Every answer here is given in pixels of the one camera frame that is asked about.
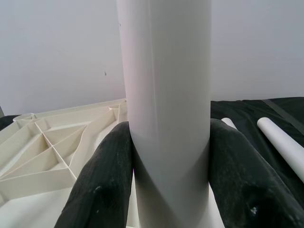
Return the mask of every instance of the molded plastic structure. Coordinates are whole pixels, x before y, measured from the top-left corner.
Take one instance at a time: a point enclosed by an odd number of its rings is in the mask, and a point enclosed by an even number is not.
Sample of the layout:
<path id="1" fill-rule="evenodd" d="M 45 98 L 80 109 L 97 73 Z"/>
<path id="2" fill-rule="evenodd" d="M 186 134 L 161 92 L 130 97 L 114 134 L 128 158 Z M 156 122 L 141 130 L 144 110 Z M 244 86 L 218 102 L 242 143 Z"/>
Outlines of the molded plastic structure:
<path id="1" fill-rule="evenodd" d="M 15 118 L 0 132 L 0 227 L 54 227 L 82 167 L 123 121 L 125 99 Z M 134 185 L 127 225 L 139 227 Z"/>

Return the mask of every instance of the white cylindrical pole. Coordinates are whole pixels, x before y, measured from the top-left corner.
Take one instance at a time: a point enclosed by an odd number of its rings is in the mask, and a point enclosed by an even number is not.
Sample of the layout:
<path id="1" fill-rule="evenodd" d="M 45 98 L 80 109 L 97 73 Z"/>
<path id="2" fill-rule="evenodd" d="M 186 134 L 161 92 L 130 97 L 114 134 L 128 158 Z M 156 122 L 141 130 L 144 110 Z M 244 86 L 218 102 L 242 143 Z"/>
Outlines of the white cylindrical pole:
<path id="1" fill-rule="evenodd" d="M 259 119 L 257 125 L 304 183 L 304 148 L 269 118 Z"/>
<path id="2" fill-rule="evenodd" d="M 233 127 L 234 129 L 237 130 L 237 127 L 234 125 L 234 123 L 232 122 L 232 120 L 230 120 L 229 118 L 223 118 L 222 121 L 227 124 L 230 127 Z"/>
<path id="3" fill-rule="evenodd" d="M 210 0 L 117 4 L 141 227 L 207 227 Z"/>

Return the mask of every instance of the white pipe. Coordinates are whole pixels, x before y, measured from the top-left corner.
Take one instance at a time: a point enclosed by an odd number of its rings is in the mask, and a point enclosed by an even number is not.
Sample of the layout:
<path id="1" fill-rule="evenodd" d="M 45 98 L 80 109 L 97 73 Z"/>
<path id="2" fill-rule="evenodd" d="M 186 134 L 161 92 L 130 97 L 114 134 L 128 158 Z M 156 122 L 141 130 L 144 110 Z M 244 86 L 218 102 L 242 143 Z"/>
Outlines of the white pipe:
<path id="1" fill-rule="evenodd" d="M 140 224 L 206 227 L 211 2 L 117 4 Z"/>
<path id="2" fill-rule="evenodd" d="M 237 130 L 237 127 L 234 125 L 234 123 L 232 122 L 232 120 L 230 120 L 229 118 L 223 118 L 222 121 L 227 124 L 230 127 L 233 127 L 234 129 Z"/>
<path id="3" fill-rule="evenodd" d="M 304 148 L 266 117 L 257 125 L 304 183 Z"/>

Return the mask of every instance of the black fabric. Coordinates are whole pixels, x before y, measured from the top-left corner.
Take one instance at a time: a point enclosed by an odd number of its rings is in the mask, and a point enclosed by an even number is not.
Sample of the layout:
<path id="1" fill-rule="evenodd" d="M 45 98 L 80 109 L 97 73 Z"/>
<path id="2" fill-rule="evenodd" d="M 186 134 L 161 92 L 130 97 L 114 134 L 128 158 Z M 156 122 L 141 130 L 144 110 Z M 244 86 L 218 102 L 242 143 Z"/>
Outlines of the black fabric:
<path id="1" fill-rule="evenodd" d="M 297 129 L 304 136 L 304 124 L 295 119 L 292 115 L 273 103 L 271 100 L 263 100 L 263 102 L 277 112 L 281 117 L 288 121 L 295 129 Z"/>
<path id="2" fill-rule="evenodd" d="M 271 99 L 271 101 L 296 120 L 304 123 L 303 97 L 278 98 Z M 257 121 L 262 117 L 268 117 L 302 146 L 304 146 L 303 135 L 261 100 L 212 101 L 211 118 L 222 119 L 224 117 L 230 118 L 233 121 L 237 129 L 246 136 L 254 148 L 276 171 L 294 198 L 304 208 L 304 184 L 260 131 Z"/>
<path id="3" fill-rule="evenodd" d="M 13 123 L 13 119 L 17 117 L 17 115 L 7 115 L 4 117 L 0 118 L 0 131 L 4 128 L 6 128 L 7 126 L 9 126 L 10 124 Z"/>
<path id="4" fill-rule="evenodd" d="M 302 228 L 304 210 L 246 137 L 211 120 L 209 181 L 226 228 Z"/>
<path id="5" fill-rule="evenodd" d="M 132 151 L 129 123 L 120 123 L 82 169 L 55 228 L 125 228 Z"/>

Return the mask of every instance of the white wall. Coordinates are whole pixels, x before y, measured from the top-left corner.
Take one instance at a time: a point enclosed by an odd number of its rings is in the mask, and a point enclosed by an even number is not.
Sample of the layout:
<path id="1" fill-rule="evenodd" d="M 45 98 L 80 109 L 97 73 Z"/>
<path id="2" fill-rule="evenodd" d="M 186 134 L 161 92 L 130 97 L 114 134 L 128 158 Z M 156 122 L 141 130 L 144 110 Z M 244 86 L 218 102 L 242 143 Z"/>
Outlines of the white wall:
<path id="1" fill-rule="evenodd" d="M 304 96 L 304 1 L 212 4 L 212 99 Z M 5 114 L 122 97 L 115 0 L 0 2 Z"/>
<path id="2" fill-rule="evenodd" d="M 303 0 L 213 0 L 212 99 L 304 96 L 303 12 Z"/>
<path id="3" fill-rule="evenodd" d="M 0 106 L 5 114 L 123 97 L 115 0 L 0 2 Z"/>

